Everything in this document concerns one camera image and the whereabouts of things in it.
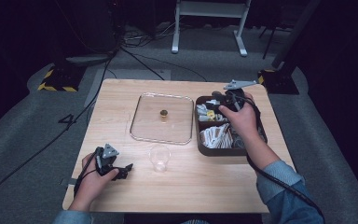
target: denim sleeve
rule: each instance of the denim sleeve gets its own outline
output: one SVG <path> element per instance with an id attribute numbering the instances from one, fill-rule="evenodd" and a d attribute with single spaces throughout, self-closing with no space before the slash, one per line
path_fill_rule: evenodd
<path id="1" fill-rule="evenodd" d="M 92 217 L 90 213 L 62 210 L 54 219 L 53 224 L 90 224 Z"/>
<path id="2" fill-rule="evenodd" d="M 272 175 L 288 185 L 294 185 L 298 181 L 304 183 L 304 178 L 298 175 L 295 170 L 284 161 L 275 161 L 264 168 L 264 172 Z M 260 194 L 261 201 L 267 204 L 275 195 L 284 191 L 284 188 L 273 183 L 262 175 L 257 176 L 257 190 Z"/>
<path id="3" fill-rule="evenodd" d="M 284 161 L 275 161 L 264 171 L 279 178 L 307 197 L 310 196 L 305 187 L 304 178 Z M 262 175 L 257 177 L 257 189 L 263 203 L 267 205 L 274 223 L 324 223 L 323 217 L 314 207 Z"/>

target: clear plastic tray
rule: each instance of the clear plastic tray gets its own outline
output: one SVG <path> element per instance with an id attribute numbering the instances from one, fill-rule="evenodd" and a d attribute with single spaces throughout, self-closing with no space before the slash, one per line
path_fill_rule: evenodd
<path id="1" fill-rule="evenodd" d="M 139 141 L 185 145 L 191 141 L 193 110 L 194 102 L 189 97 L 143 93 L 130 134 Z"/>

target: clear plastic cup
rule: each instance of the clear plastic cup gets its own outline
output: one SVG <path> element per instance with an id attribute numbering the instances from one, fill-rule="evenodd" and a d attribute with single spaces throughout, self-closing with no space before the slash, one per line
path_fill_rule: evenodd
<path id="1" fill-rule="evenodd" d="M 166 172 L 167 164 L 170 160 L 171 152 L 163 145 L 156 145 L 150 148 L 149 159 L 153 163 L 153 168 L 156 172 Z"/>

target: black cable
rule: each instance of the black cable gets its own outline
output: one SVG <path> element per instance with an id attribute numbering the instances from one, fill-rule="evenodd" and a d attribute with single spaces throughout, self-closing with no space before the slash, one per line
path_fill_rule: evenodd
<path id="1" fill-rule="evenodd" d="M 319 213 L 319 215 L 322 217 L 324 223 L 324 214 L 322 213 L 322 210 L 319 208 L 319 206 L 313 201 L 311 200 L 309 197 L 307 197 L 305 194 L 303 194 L 302 192 L 300 192 L 299 190 L 293 188 L 292 186 L 284 183 L 283 181 L 281 181 L 280 179 L 276 178 L 275 176 L 269 175 L 266 172 L 264 172 L 263 170 L 261 170 L 260 168 L 258 168 L 252 161 L 252 159 L 249 157 L 249 155 L 246 157 L 247 161 L 249 162 L 249 165 L 255 170 L 257 171 L 259 174 L 261 174 L 262 176 L 264 176 L 265 178 L 267 178 L 268 180 L 274 182 L 275 184 L 283 187 L 284 189 L 289 190 L 291 193 L 293 193 L 294 195 L 296 195 L 299 199 L 301 199 L 304 203 L 308 204 L 309 206 L 313 207 L 316 209 L 316 211 Z"/>
<path id="2" fill-rule="evenodd" d="M 110 64 L 110 62 L 112 61 L 112 58 L 110 58 L 109 62 L 105 65 L 105 68 L 103 70 L 103 78 L 104 75 L 106 73 L 106 69 L 107 66 Z M 100 83 L 100 86 L 98 87 L 97 92 L 95 93 L 94 97 L 92 98 L 92 100 L 89 102 L 89 104 L 80 112 L 80 114 L 73 119 L 70 123 L 67 124 L 67 126 L 56 136 L 54 137 L 50 142 L 48 142 L 44 147 L 42 147 L 41 149 L 39 149 L 34 155 L 32 155 L 28 160 L 26 160 L 25 162 L 23 162 L 21 165 L 19 165 L 16 169 L 14 169 L 12 172 L 10 172 L 8 175 L 6 175 L 1 181 L 0 181 L 0 186 L 6 181 L 8 180 L 11 176 L 13 176 L 16 172 L 18 172 L 23 166 L 25 166 L 28 162 L 30 162 L 33 158 L 35 158 L 37 155 L 39 155 L 41 152 L 43 152 L 46 148 L 48 148 L 49 146 L 51 146 L 51 144 L 53 144 L 57 139 L 59 139 L 66 131 L 69 130 L 69 128 L 76 123 L 76 121 L 86 112 L 86 110 L 92 105 L 92 102 L 95 100 L 95 98 L 97 97 L 101 86 L 102 86 L 102 81 Z"/>
<path id="3" fill-rule="evenodd" d="M 146 57 L 146 56 L 141 55 L 141 54 L 133 53 L 133 55 L 135 55 L 135 56 L 140 56 L 140 57 L 143 57 L 143 58 L 146 58 L 146 59 L 150 59 L 150 60 L 155 60 L 155 61 L 160 62 L 160 63 L 167 63 L 167 64 L 170 64 L 170 65 L 173 65 L 173 66 L 176 66 L 176 67 L 183 68 L 183 69 L 185 69 L 185 70 L 188 70 L 188 71 L 190 71 L 190 72 L 192 72 L 192 73 L 194 73 L 194 74 L 196 74 L 196 75 L 202 77 L 202 78 L 205 80 L 205 82 L 208 82 L 208 80 L 207 80 L 205 77 L 203 77 L 201 74 L 199 74 L 198 72 L 196 72 L 196 71 L 194 71 L 194 70 L 191 70 L 191 69 L 189 69 L 189 68 L 183 67 L 183 66 L 181 66 L 181 65 L 178 65 L 178 64 L 175 64 L 175 63 L 164 62 L 164 61 L 162 61 L 162 60 L 155 59 L 155 58 L 150 58 L 150 57 Z"/>
<path id="4" fill-rule="evenodd" d="M 116 74 L 115 74 L 112 70 L 108 69 L 107 71 L 110 72 L 110 73 L 112 73 L 113 76 L 115 76 L 115 78 L 117 78 Z"/>
<path id="5" fill-rule="evenodd" d="M 68 60 L 66 60 L 68 63 L 71 63 L 75 66 L 91 66 L 91 65 L 95 65 L 95 64 L 100 64 L 100 63 L 106 63 L 109 61 L 109 59 L 113 58 L 114 55 L 116 55 L 117 50 L 118 50 L 118 44 L 115 45 L 115 47 L 112 49 L 112 51 L 98 51 L 95 50 L 91 47 L 89 47 L 83 40 L 82 38 L 77 34 L 75 28 L 73 27 L 73 25 L 71 24 L 71 22 L 69 21 L 68 17 L 65 15 L 65 12 L 63 11 L 62 7 L 60 6 L 60 4 L 57 2 L 57 0 L 54 0 L 55 4 L 57 5 L 58 9 L 60 10 L 61 14 L 63 15 L 63 17 L 65 18 L 67 24 L 69 25 L 69 27 L 71 28 L 71 31 L 73 32 L 73 34 L 75 35 L 75 37 L 77 38 L 77 40 L 88 50 L 95 52 L 95 53 L 99 53 L 99 54 L 106 54 L 106 58 L 104 59 L 96 59 L 90 62 L 82 62 L 82 63 L 76 63 L 76 62 L 70 62 Z M 121 34 L 117 35 L 117 42 L 119 43 L 121 41 Z"/>
<path id="6" fill-rule="evenodd" d="M 123 46 L 126 47 L 126 48 L 144 47 L 144 46 L 146 46 L 147 44 L 149 44 L 152 41 L 157 41 L 157 40 L 163 39 L 163 38 L 167 37 L 168 35 L 174 35 L 174 33 L 164 35 L 164 33 L 166 31 L 169 31 L 169 30 L 173 29 L 174 25 L 175 25 L 175 22 L 170 24 L 169 26 L 167 26 L 165 28 L 161 28 L 159 31 L 157 31 L 157 33 L 158 32 L 160 32 L 160 33 L 155 35 L 154 38 L 151 37 L 150 35 L 139 36 L 138 31 L 128 31 L 127 33 L 131 33 L 131 35 L 130 35 L 130 37 L 124 38 L 125 42 L 123 43 Z M 127 40 L 129 40 L 129 39 L 139 39 L 139 42 L 138 42 L 138 44 L 129 44 L 129 43 L 127 43 Z"/>
<path id="7" fill-rule="evenodd" d="M 93 105 L 95 105 L 95 101 L 90 105 L 89 107 L 89 110 L 87 111 L 87 116 L 86 116 L 86 124 L 87 124 L 87 127 L 89 127 L 89 114 L 90 114 L 90 110 L 92 108 Z"/>
<path id="8" fill-rule="evenodd" d="M 161 78 L 161 80 L 165 80 L 162 76 L 160 76 L 157 72 L 155 72 L 153 69 L 151 69 L 149 66 L 147 66 L 145 63 L 143 63 L 141 60 L 139 60 L 137 57 L 135 57 L 135 55 L 133 55 L 131 52 L 127 51 L 126 49 L 124 49 L 123 47 L 120 47 L 124 52 L 128 53 L 132 58 L 134 58 L 136 61 L 138 61 L 139 63 L 141 63 L 144 67 L 146 67 L 147 69 L 149 69 L 152 73 L 156 74 L 156 76 L 158 76 L 159 78 Z"/>
<path id="9" fill-rule="evenodd" d="M 83 166 L 80 175 L 77 177 L 77 180 L 76 180 L 76 183 L 75 183 L 75 187 L 74 187 L 74 197 L 76 196 L 77 191 L 78 191 L 79 188 L 80 188 L 80 184 L 81 184 L 81 182 L 83 181 L 83 178 L 84 178 L 86 175 L 89 175 L 90 173 L 92 173 L 92 172 L 95 171 L 95 170 L 93 170 L 93 171 L 91 171 L 91 172 L 86 173 L 87 168 L 89 168 L 89 165 L 90 165 L 92 159 L 94 158 L 95 154 L 97 154 L 97 149 L 95 149 L 95 151 L 91 154 L 91 156 L 90 156 L 89 159 L 87 160 L 86 164 Z"/>
<path id="10" fill-rule="evenodd" d="M 84 177 L 86 177 L 86 175 L 89 175 L 89 174 L 91 174 L 92 172 L 96 172 L 96 171 L 97 171 L 97 170 L 92 170 L 92 171 L 90 171 L 90 172 L 84 174 L 84 175 L 83 175 L 83 179 L 84 179 Z"/>

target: wrist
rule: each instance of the wrist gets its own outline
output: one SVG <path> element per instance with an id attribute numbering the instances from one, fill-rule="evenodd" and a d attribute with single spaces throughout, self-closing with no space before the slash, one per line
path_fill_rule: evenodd
<path id="1" fill-rule="evenodd" d="M 257 141 L 263 141 L 261 136 L 258 134 L 258 131 L 246 132 L 246 134 L 241 135 L 241 138 L 245 145 L 253 143 L 253 142 L 257 142 Z"/>
<path id="2" fill-rule="evenodd" d="M 83 199 L 80 195 L 76 195 L 68 210 L 89 212 L 92 201 Z"/>

